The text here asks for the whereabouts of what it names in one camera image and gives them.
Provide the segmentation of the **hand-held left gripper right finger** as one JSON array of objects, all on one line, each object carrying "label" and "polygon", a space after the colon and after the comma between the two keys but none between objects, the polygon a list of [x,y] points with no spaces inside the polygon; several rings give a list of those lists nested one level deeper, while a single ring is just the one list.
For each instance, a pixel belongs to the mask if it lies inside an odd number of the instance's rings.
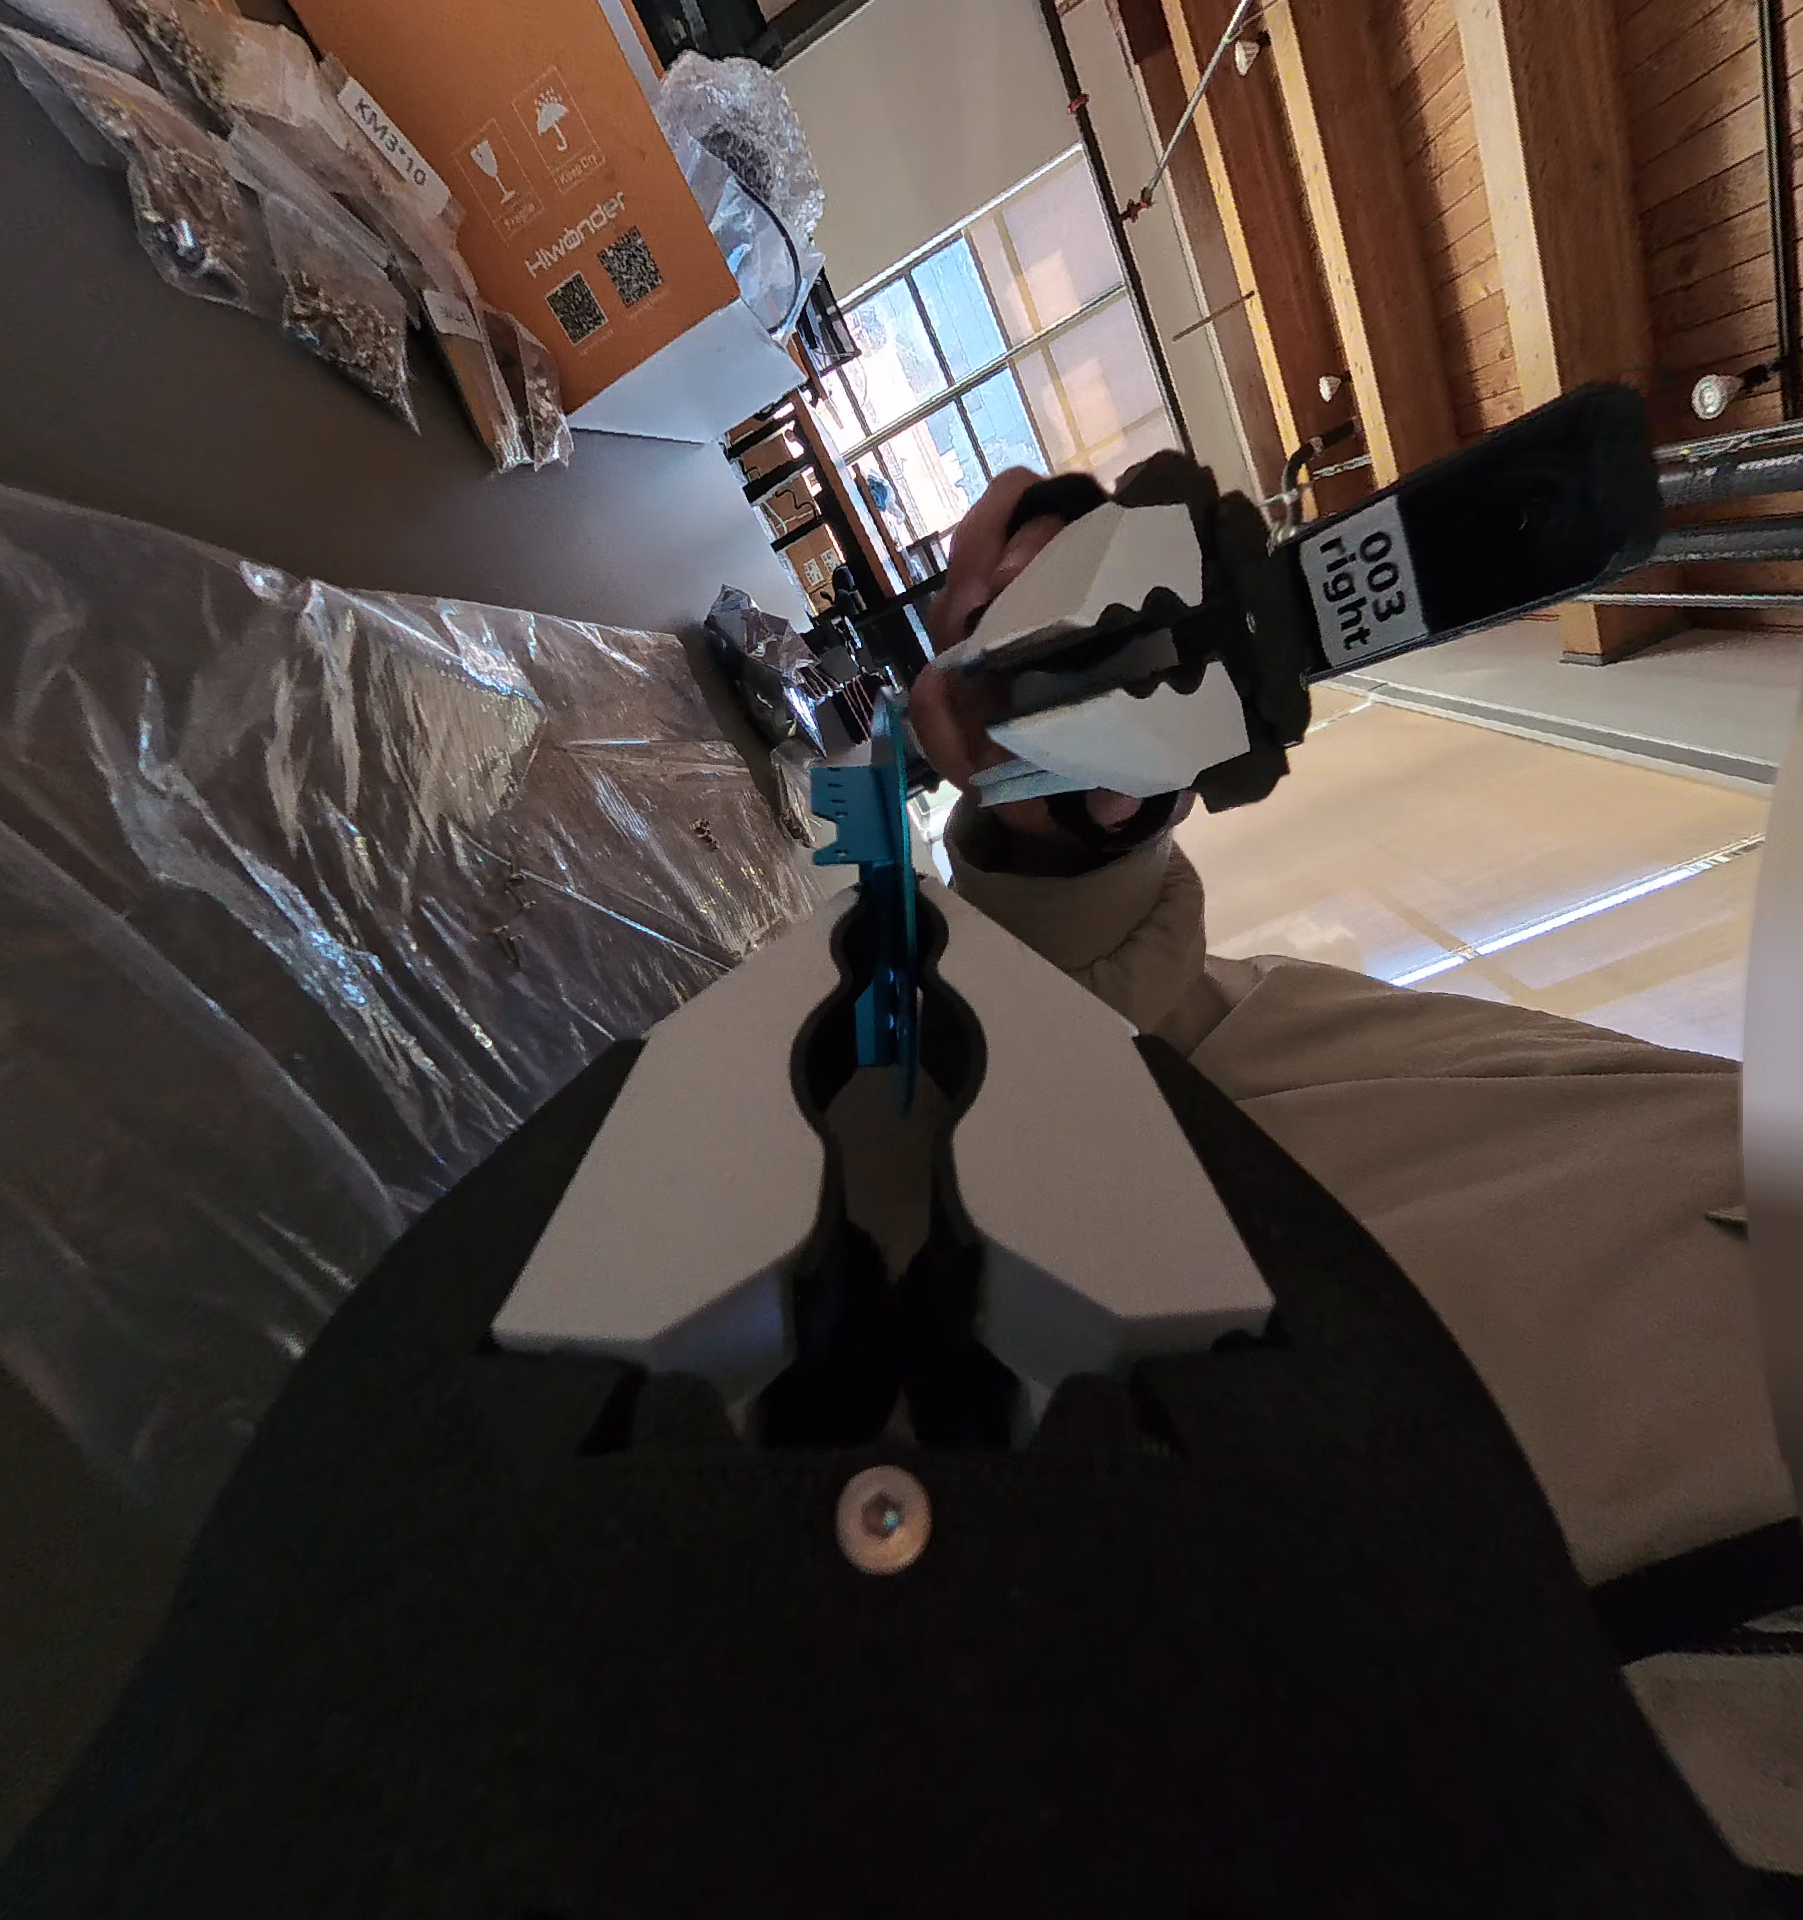
[{"label": "hand-held left gripper right finger", "polygon": [[1259,1339],[1274,1296],[1136,1030],[930,881],[934,978],[981,1029],[953,1183],[982,1249],[979,1339],[1032,1394]]}]

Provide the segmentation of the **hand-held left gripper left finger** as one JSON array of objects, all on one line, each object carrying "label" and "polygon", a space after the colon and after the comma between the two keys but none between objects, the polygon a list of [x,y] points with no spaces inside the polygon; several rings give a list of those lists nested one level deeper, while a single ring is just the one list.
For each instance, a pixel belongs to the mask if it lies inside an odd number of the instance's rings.
[{"label": "hand-held left gripper left finger", "polygon": [[489,1323],[520,1356],[688,1376],[743,1404],[800,1356],[884,1372],[900,1299],[847,1219],[803,1033],[850,992],[824,898],[636,1044],[521,1274]]}]

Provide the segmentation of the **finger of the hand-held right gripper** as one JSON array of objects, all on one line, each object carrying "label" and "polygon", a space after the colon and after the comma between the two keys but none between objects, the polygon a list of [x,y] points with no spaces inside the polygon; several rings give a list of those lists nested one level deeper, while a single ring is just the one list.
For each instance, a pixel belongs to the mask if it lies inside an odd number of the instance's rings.
[{"label": "finger of the hand-held right gripper", "polygon": [[1028,669],[1147,684],[1181,667],[1175,633],[1199,611],[1202,585],[1186,505],[1102,502],[1065,526],[973,631],[927,667],[986,684]]},{"label": "finger of the hand-held right gripper", "polygon": [[1011,676],[1008,688],[1010,712],[986,735],[1010,758],[975,773],[985,805],[1106,791],[1154,800],[1251,749],[1245,710],[1218,664],[1186,693],[1168,682],[1139,693],[1043,669]]}]

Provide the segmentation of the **small screws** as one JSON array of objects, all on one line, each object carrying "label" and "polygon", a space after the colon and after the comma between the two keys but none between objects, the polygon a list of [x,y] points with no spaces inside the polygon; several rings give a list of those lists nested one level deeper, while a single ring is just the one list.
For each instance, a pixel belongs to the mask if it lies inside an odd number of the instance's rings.
[{"label": "small screws", "polygon": [[564,868],[544,874],[520,851],[513,831],[497,826],[489,831],[489,838],[495,846],[488,851],[500,862],[500,885],[507,900],[511,900],[511,908],[498,925],[488,928],[488,935],[505,952],[511,971],[520,973],[526,963],[517,927],[530,920],[542,900],[563,900],[571,906],[586,908],[644,939],[707,963],[725,957],[718,948],[701,935],[696,935],[684,920],[670,916],[660,906],[638,900],[623,885],[614,881],[595,883],[583,876],[576,879]]}]

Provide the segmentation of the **person's right forearm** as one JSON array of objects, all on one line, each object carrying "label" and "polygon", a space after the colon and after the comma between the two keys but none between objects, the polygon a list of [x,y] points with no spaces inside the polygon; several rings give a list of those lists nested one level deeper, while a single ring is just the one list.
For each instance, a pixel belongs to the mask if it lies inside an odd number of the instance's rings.
[{"label": "person's right forearm", "polygon": [[1091,854],[962,800],[945,848],[962,900],[1234,1097],[1431,1071],[1455,1048],[1440,996],[1285,955],[1208,955],[1204,890],[1169,831]]}]

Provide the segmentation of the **grey desk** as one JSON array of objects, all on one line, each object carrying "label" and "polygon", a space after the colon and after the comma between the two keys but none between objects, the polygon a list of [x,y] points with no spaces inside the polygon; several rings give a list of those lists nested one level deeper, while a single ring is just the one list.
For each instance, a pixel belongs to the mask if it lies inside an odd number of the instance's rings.
[{"label": "grey desk", "polygon": [[[431,346],[418,360],[414,429],[271,323],[175,290],[121,176],[0,55],[1,489],[346,589],[669,633],[773,800],[697,616],[725,585],[793,597],[721,451],[582,437],[566,468],[500,476]],[[201,1518],[133,1501],[0,1362],[0,1861],[119,1697]]]}]

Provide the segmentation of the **person's right hand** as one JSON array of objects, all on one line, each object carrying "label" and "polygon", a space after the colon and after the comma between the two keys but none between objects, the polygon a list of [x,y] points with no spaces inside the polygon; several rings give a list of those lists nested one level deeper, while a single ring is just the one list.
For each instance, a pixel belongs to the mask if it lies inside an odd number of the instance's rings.
[{"label": "person's right hand", "polygon": [[[1039,478],[1010,468],[990,481],[981,502],[962,517],[945,580],[928,613],[934,656],[963,642],[986,609],[1073,520],[1104,501],[1089,476]],[[962,824],[951,842],[962,857],[985,873],[1021,876],[1080,876],[1119,850],[1098,850],[1067,834],[1044,800],[986,808],[975,800],[979,773],[1005,761],[988,723],[998,695],[982,677],[927,667],[909,693],[917,749],[928,767],[962,795]]]}]

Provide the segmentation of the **large grid window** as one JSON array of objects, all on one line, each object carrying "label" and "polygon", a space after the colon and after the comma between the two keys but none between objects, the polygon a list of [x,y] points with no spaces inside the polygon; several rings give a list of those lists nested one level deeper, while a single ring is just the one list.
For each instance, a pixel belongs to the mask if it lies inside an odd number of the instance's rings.
[{"label": "large grid window", "polygon": [[1183,437],[1080,148],[889,270],[843,314],[818,429],[907,585],[1010,468],[1112,489]]}]

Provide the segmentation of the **black insulated ceiling pipe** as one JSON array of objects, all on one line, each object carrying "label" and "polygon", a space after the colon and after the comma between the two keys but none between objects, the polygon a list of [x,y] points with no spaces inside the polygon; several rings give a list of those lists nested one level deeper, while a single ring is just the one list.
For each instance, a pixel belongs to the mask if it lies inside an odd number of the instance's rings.
[{"label": "black insulated ceiling pipe", "polygon": [[1657,468],[1660,497],[1671,514],[1803,495],[1803,443],[1741,447],[1709,458]]},{"label": "black insulated ceiling pipe", "polygon": [[1709,517],[1669,526],[1647,563],[1803,563],[1803,516]]}]

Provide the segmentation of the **workbench with dark equipment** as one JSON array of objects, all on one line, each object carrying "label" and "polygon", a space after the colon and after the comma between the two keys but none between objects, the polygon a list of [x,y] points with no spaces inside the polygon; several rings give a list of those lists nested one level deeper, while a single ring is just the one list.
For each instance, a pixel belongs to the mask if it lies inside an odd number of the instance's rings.
[{"label": "workbench with dark equipment", "polygon": [[861,349],[829,277],[813,279],[786,344],[801,383],[730,428],[723,451],[809,626],[845,626],[861,652],[911,679],[930,651],[938,546],[914,536],[880,458],[852,449],[861,415],[845,375]]}]

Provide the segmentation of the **bag of dark servo parts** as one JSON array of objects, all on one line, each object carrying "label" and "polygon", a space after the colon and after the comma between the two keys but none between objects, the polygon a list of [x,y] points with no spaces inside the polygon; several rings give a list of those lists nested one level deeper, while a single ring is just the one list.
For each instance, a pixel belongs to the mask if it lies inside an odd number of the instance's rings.
[{"label": "bag of dark servo parts", "polygon": [[713,654],[753,731],[769,743],[826,752],[823,706],[834,685],[793,626],[743,587],[725,585],[704,616]]}]

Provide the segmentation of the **clear plastic bag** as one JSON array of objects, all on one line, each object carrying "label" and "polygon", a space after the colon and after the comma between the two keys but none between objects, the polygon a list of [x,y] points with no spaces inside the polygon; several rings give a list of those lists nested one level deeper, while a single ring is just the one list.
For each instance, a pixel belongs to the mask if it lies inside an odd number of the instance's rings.
[{"label": "clear plastic bag", "polygon": [[[563,900],[614,881],[707,963]],[[823,896],[669,633],[0,485],[0,1362],[197,1522],[401,1230]]]}]

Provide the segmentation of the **bubble wrap bundle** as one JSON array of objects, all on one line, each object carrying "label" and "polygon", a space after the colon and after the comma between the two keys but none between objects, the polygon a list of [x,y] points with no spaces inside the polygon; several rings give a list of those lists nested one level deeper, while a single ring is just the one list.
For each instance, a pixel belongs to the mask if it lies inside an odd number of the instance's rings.
[{"label": "bubble wrap bundle", "polygon": [[785,88],[756,59],[688,50],[651,110],[741,302],[785,344],[824,263],[824,191]]}]

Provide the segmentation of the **orange and white cardboard box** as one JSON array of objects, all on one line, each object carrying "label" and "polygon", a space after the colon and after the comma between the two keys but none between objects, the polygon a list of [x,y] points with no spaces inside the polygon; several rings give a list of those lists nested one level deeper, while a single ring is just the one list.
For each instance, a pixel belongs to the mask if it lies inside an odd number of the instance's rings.
[{"label": "orange and white cardboard box", "polygon": [[462,207],[479,295],[552,356],[586,431],[713,444],[803,373],[743,296],[623,4],[294,1]]}]

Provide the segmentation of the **pile of screw bags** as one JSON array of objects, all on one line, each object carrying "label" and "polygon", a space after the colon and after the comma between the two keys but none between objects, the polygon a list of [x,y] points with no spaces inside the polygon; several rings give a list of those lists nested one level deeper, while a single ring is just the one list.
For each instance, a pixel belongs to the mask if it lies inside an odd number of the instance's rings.
[{"label": "pile of screw bags", "polygon": [[426,336],[498,472],[569,464],[550,349],[482,296],[452,194],[336,59],[235,4],[9,13],[1,59],[121,174],[171,287],[270,321],[409,428]]}]

